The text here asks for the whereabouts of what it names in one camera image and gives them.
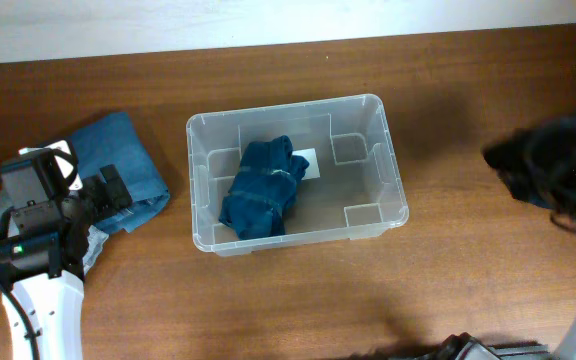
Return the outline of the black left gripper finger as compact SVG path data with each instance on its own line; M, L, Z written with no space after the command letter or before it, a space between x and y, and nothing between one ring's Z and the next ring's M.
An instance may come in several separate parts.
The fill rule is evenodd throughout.
M132 197L115 165L100 169L105 180L105 193L113 209L125 209L132 205Z
M117 214L107 191L107 184L98 175L82 180L81 198L93 220L105 220Z

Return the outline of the blue denim jeans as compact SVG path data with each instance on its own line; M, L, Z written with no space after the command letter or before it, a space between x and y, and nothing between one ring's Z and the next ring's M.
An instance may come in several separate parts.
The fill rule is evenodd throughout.
M95 226L109 234L128 233L152 220L167 205L170 193L125 112L111 113L66 137L78 158L82 178L107 165L117 168L133 203Z

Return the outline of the dark blue jeans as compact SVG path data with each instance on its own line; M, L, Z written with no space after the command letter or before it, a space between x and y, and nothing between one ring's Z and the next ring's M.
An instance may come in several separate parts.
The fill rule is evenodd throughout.
M308 166L304 158L293 155L293 144L285 135L251 142L223 198L219 221L240 240L284 235L283 215L296 203Z

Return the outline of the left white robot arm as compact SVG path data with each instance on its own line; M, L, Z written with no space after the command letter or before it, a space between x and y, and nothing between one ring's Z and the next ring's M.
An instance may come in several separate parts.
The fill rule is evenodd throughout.
M72 184L77 169L64 174L58 162L75 167L73 153L43 148L1 167L12 206L0 228L0 292L16 359L80 359L81 314L88 236L93 224L132 204L117 168L107 165Z

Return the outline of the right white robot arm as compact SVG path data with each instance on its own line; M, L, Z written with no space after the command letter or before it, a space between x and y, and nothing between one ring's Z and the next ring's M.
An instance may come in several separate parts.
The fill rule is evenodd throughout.
M382 108L138 121L74 138L82 159L140 141L165 191L110 238L87 276L89 359L328 358L423 350L468 332L576 352L576 235L512 199L481 143L510 131ZM246 146L312 150L282 237L242 243L221 203Z

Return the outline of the clear plastic storage container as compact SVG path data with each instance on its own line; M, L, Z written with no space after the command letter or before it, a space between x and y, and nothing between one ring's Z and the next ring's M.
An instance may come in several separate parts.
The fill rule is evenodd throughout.
M203 252L377 237L408 220L376 95L196 114L186 133L192 238Z

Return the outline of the white label in container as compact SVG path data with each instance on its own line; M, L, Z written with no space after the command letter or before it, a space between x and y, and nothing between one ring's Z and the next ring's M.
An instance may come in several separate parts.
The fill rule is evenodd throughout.
M295 151L293 155L300 156L309 163L309 166L305 170L303 180L317 179L320 177L320 170L315 148L298 150Z

